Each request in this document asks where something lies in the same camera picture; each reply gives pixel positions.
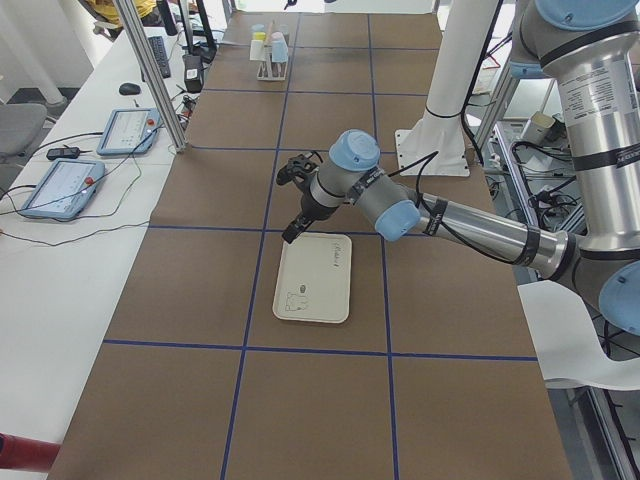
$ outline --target red object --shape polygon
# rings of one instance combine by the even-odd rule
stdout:
[[[47,473],[60,445],[0,433],[0,468]]]

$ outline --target metal pole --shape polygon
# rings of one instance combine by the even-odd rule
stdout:
[[[222,9],[224,10],[224,18],[227,21],[227,23],[229,23],[229,19],[231,18],[231,15],[233,15],[234,12],[237,10],[236,2],[234,2],[233,0],[231,1],[222,0]]]
[[[486,145],[496,122],[501,120],[507,112],[511,99],[516,93],[516,89],[520,83],[520,80],[511,76],[508,66],[510,60],[511,55],[509,55],[506,65],[502,69],[502,72],[500,72],[496,88],[491,95],[491,101],[482,117],[482,123],[478,128],[478,133],[476,133],[476,141],[481,149]]]
[[[149,85],[156,107],[171,136],[171,141],[176,148],[176,152],[182,152],[187,146],[184,130],[182,130],[178,117],[173,110],[169,93],[162,80],[160,68],[153,56],[147,36],[144,33],[138,11],[132,0],[114,0],[114,4],[118,10],[120,21],[127,31],[129,42],[138,58],[138,63],[144,73],[147,85]]]

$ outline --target light blue joint cap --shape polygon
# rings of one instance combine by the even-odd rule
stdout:
[[[364,172],[378,164],[380,147],[362,130],[347,130],[329,149],[333,163],[350,172]]]
[[[613,325],[640,335],[640,261],[618,270],[600,292],[600,313]]]
[[[511,76],[520,80],[549,78],[537,63],[509,62],[509,69]]]
[[[638,0],[536,0],[542,18],[557,28],[581,32],[606,27],[635,10]]]
[[[420,212],[411,200],[391,205],[376,220],[376,232],[389,242],[395,242],[420,221]]]

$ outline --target white tray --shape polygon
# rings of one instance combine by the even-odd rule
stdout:
[[[273,313],[282,320],[342,323],[350,287],[351,239],[303,233],[282,247]]]

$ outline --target white pillar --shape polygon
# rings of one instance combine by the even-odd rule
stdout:
[[[16,28],[18,23],[12,18],[11,7],[5,2],[0,3],[0,35],[6,42],[11,53],[22,64],[25,72],[29,75],[33,83],[38,87],[40,93],[45,98],[48,107],[61,107],[66,105],[67,99],[62,96],[58,87],[51,79],[47,70],[42,66],[40,59],[34,54],[30,47],[33,41],[24,37],[22,32]],[[43,20],[43,28],[54,28],[47,25]]]
[[[473,79],[487,32],[500,0],[453,0],[427,97],[428,110],[412,130],[396,131],[398,164],[402,167],[438,150],[426,175],[468,176],[460,113]],[[404,175],[417,175],[420,166]]]

